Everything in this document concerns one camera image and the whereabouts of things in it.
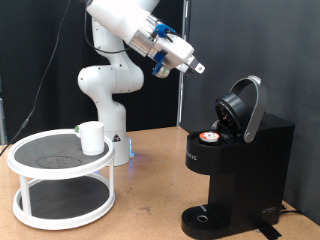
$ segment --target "coffee maker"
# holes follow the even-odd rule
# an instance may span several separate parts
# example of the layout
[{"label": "coffee maker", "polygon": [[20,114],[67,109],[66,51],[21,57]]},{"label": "coffee maker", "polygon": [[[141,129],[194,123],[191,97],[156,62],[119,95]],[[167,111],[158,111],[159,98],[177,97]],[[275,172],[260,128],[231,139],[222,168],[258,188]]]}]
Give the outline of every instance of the coffee maker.
[{"label": "coffee maker", "polygon": [[[256,89],[252,112],[238,96],[249,84]],[[217,99],[219,120],[212,129],[188,135],[187,167],[210,175],[208,203],[182,215],[188,236],[218,239],[253,229],[264,233],[278,223],[294,125],[265,113],[267,98],[258,77],[241,79]]]}]

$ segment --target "white plastic rim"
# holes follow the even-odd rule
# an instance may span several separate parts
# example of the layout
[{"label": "white plastic rim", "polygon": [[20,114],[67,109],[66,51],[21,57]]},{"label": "white plastic rim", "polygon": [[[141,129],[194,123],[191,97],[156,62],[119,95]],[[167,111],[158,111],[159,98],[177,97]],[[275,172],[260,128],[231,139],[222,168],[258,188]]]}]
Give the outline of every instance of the white plastic rim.
[{"label": "white plastic rim", "polygon": [[33,167],[23,165],[14,159],[14,154],[24,144],[38,138],[43,138],[43,137],[52,136],[52,135],[62,135],[62,134],[75,134],[75,132],[73,129],[52,130],[52,131],[37,133],[21,139],[20,141],[15,143],[9,150],[9,153],[8,153],[9,167],[12,169],[12,171],[24,177],[43,179],[43,180],[62,180],[62,179],[81,177],[81,176],[90,174],[92,172],[98,171],[99,169],[107,166],[115,156],[113,143],[109,138],[105,136],[104,141],[109,147],[108,153],[103,157],[101,157],[100,159],[86,165],[82,165],[74,168],[65,168],[65,169],[43,169],[43,168],[33,168]]},{"label": "white plastic rim", "polygon": [[[86,176],[100,180],[109,188],[109,192],[110,192],[109,180],[107,178],[95,173],[91,173]],[[29,182],[29,187],[41,181],[42,180],[34,179]],[[90,213],[87,213],[79,217],[69,218],[69,219],[52,220],[52,219],[36,218],[33,216],[26,215],[19,206],[20,198],[21,198],[21,189],[18,190],[13,200],[14,215],[24,224],[30,227],[44,229],[44,230],[63,230],[63,229],[76,228],[76,227],[89,224],[101,218],[102,216],[104,216],[112,208],[116,199],[115,193],[110,194],[108,200],[101,207],[97,208],[96,210]]]},{"label": "white plastic rim", "polygon": [[104,127],[104,124],[98,121],[90,121],[90,122],[81,123],[79,127],[80,129],[84,129],[84,130],[93,130],[93,129],[99,129],[101,127]]}]

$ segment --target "table surface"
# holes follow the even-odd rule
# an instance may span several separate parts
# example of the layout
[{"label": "table surface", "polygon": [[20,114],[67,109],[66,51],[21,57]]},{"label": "table surface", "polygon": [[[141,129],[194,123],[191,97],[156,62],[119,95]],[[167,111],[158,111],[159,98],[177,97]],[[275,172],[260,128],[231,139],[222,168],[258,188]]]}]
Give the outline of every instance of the table surface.
[{"label": "table surface", "polygon": [[[4,153],[0,159],[0,239],[190,239],[181,230],[181,214],[207,203],[209,176],[194,173],[185,165],[188,133],[170,127],[127,135],[133,139],[135,157],[115,167],[115,205],[101,219],[69,230],[34,229],[16,219],[12,204],[20,188],[19,175],[10,170]],[[99,173],[108,177],[109,168]],[[274,227],[283,235],[281,240],[320,239],[320,227],[303,215],[281,216]],[[224,239],[266,240],[258,230]]]}]

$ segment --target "white mug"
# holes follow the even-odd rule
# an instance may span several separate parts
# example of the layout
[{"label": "white mug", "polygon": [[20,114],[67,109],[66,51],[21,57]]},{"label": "white mug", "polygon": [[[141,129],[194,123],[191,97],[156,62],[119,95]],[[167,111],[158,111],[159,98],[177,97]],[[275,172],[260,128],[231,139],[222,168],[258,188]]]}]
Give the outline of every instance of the white mug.
[{"label": "white mug", "polygon": [[102,122],[85,122],[75,127],[77,137],[81,140],[82,152],[94,156],[104,151],[104,124]]}]

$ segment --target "black backdrop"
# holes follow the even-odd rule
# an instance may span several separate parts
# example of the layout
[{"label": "black backdrop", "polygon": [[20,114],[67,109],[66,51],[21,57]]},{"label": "black backdrop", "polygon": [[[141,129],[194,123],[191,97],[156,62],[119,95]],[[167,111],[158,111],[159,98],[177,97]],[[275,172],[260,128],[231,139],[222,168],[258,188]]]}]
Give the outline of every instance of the black backdrop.
[{"label": "black backdrop", "polygon": [[318,0],[192,0],[189,40],[206,71],[184,84],[181,123],[187,131],[209,129],[215,100],[237,80],[259,76],[267,112],[296,125],[284,200],[318,224],[319,12]]},{"label": "black backdrop", "polygon": [[[67,3],[68,0],[0,1],[0,77],[9,140],[33,107]],[[181,32],[182,12],[182,0],[162,0],[153,14]],[[88,35],[92,41],[90,20]],[[97,119],[96,107],[79,89],[77,76],[83,67],[108,61],[85,43],[83,25],[84,4],[72,0],[36,111],[17,140]],[[114,95],[127,109],[127,130],[176,125],[178,71],[172,71],[167,79],[158,79],[152,76],[155,62],[134,50],[128,54],[143,70],[145,83],[138,92]]]}]

